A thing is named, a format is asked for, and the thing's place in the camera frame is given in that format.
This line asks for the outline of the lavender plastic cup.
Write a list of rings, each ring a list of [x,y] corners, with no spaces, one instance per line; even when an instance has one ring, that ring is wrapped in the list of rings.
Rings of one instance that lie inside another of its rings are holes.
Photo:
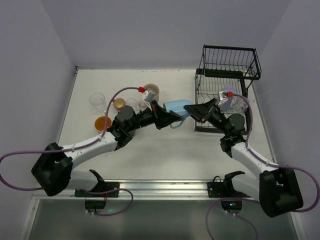
[[[225,87],[223,87],[222,91],[227,92],[228,101],[225,104],[220,105],[219,108],[221,111],[226,112],[232,108],[231,105],[232,105],[232,102],[234,99],[234,94],[236,93],[236,90],[232,86],[225,86]]]

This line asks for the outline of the clear faceted glass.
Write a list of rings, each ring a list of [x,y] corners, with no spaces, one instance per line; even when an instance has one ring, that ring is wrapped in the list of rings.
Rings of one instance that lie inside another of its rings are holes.
[[[245,115],[248,109],[248,104],[241,97],[236,97],[233,105],[233,110],[235,110],[238,114]]]

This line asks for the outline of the beige seahorse mug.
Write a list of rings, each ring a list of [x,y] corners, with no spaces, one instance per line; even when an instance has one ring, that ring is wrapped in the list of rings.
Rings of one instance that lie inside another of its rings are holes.
[[[152,101],[159,101],[160,89],[155,84],[146,84],[143,86],[144,92],[141,94],[141,98],[138,101],[140,108],[149,108]]]

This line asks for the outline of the dark teal cup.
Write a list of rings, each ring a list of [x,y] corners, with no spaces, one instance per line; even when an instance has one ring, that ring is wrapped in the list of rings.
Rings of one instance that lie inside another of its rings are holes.
[[[128,132],[132,137],[134,137],[135,134],[136,134],[136,130],[135,130],[135,129],[129,129],[129,130],[127,130],[127,132]]]

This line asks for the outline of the light blue faceted mug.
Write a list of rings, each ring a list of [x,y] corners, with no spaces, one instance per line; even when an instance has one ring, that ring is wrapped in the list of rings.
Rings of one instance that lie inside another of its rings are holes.
[[[192,101],[188,99],[181,99],[181,100],[174,100],[174,101],[167,101],[163,103],[163,107],[166,109],[167,112],[174,112],[182,117],[182,120],[178,125],[173,126],[170,125],[171,129],[179,128],[184,121],[191,115],[184,106],[192,105]]]

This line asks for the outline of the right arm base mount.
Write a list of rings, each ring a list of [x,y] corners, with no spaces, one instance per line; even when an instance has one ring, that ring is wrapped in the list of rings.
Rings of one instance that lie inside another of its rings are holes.
[[[238,175],[244,175],[243,171],[234,171],[226,174],[224,179],[215,176],[213,180],[206,183],[207,194],[209,198],[247,198],[243,192],[236,191],[232,184],[232,179]],[[223,200],[220,202],[224,211],[232,214],[238,214],[243,207],[241,200]]]

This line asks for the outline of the orange ceramic mug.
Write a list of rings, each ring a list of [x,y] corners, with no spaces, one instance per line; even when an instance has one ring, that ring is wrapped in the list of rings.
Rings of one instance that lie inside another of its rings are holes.
[[[121,110],[125,105],[125,100],[123,98],[116,98],[112,100],[113,106],[116,110]]]

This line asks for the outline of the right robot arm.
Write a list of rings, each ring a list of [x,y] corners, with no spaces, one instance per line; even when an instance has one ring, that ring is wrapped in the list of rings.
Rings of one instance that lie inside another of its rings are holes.
[[[303,207],[304,201],[294,170],[281,167],[252,150],[243,137],[245,118],[239,113],[225,117],[214,98],[202,104],[185,105],[190,116],[209,122],[224,136],[220,146],[230,158],[243,164],[254,178],[231,179],[227,188],[242,192],[259,201],[264,213],[273,218]]]

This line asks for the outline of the small clear glass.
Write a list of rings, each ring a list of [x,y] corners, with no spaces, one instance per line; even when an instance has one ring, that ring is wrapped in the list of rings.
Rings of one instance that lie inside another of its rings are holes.
[[[125,101],[125,105],[126,106],[129,106],[129,107],[132,107],[134,110],[137,108],[138,106],[138,102],[136,99],[134,98],[128,98],[126,101]]]

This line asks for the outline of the clear plastic tumbler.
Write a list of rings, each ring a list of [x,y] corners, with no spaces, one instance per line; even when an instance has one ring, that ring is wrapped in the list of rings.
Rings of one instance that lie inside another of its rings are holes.
[[[99,114],[104,114],[106,110],[106,98],[101,92],[96,92],[89,97],[89,103]]]

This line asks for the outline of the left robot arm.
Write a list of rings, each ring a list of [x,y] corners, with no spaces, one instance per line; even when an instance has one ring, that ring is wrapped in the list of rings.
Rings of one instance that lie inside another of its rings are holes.
[[[132,140],[131,133],[140,128],[155,125],[160,130],[183,120],[181,108],[168,109],[167,104],[160,106],[155,100],[139,113],[131,106],[125,106],[105,133],[69,146],[59,146],[55,142],[49,144],[31,173],[49,197],[66,189],[88,195],[105,194],[107,184],[97,171],[76,171],[75,168],[94,157],[123,148]]]

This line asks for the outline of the white floral mug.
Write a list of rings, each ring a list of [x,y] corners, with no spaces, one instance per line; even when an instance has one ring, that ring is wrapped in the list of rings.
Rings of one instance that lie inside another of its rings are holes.
[[[105,129],[105,124],[108,129],[112,125],[112,120],[109,117],[100,116],[95,120],[94,127],[99,133],[102,133]]]

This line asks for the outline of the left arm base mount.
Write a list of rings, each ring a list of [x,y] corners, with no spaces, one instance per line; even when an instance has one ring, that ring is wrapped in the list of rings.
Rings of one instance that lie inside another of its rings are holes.
[[[77,198],[102,198],[100,200],[85,200],[84,208],[91,215],[97,216],[115,216],[122,212],[109,212],[109,213],[99,213],[98,210],[103,210],[107,205],[107,197],[117,198],[119,192],[116,189],[120,188],[120,183],[118,181],[105,181],[95,170],[90,170],[90,172],[96,177],[97,184],[91,190],[82,191],[81,189],[76,189],[74,196]]]

